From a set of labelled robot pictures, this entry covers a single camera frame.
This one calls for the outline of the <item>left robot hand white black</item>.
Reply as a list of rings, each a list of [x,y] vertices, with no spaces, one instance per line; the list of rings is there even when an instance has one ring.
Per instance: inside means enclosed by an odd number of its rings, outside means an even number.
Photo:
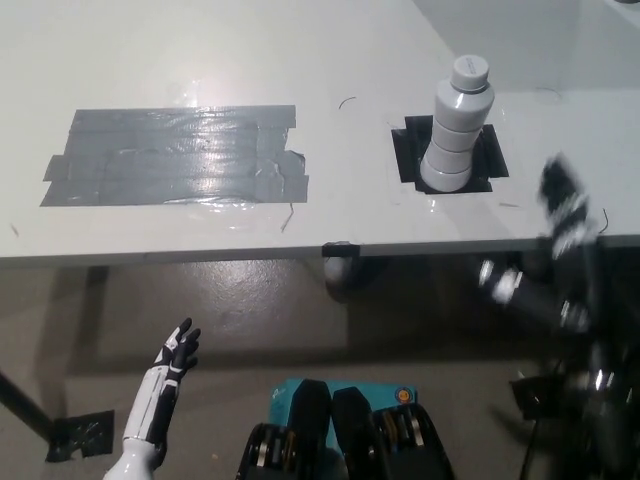
[[[185,319],[162,345],[146,371],[127,420],[123,438],[137,439],[164,447],[180,385],[198,362],[201,330]]]

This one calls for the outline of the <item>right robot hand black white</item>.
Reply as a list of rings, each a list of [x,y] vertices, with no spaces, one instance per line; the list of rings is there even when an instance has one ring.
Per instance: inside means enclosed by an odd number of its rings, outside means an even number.
[[[600,321],[603,287],[598,232],[589,213],[589,196],[566,157],[547,160],[539,198],[551,227],[550,283],[491,259],[474,265],[478,289],[495,304],[552,329],[586,334]]]

